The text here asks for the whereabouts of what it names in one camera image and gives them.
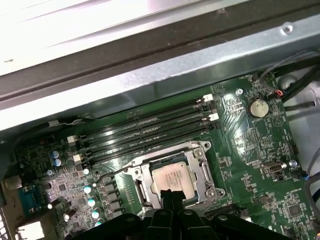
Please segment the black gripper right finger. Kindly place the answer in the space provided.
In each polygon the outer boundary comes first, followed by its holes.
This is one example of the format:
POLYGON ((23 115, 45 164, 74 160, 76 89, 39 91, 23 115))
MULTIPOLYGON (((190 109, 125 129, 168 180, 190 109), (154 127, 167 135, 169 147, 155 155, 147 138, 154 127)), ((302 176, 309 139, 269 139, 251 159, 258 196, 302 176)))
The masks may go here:
POLYGON ((240 217, 218 213, 208 220, 194 210, 187 210, 183 191, 173 191, 183 240, 288 240, 289 237, 240 217))

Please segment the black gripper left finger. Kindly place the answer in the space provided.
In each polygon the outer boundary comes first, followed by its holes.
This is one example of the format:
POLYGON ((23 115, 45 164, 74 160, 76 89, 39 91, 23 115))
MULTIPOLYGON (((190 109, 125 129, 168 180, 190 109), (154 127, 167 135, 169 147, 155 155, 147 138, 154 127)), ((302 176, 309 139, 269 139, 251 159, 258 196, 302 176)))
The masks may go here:
POLYGON ((73 236, 72 240, 171 240, 174 213, 173 191, 161 190, 161 208, 141 219, 133 213, 120 215, 92 229, 73 236))

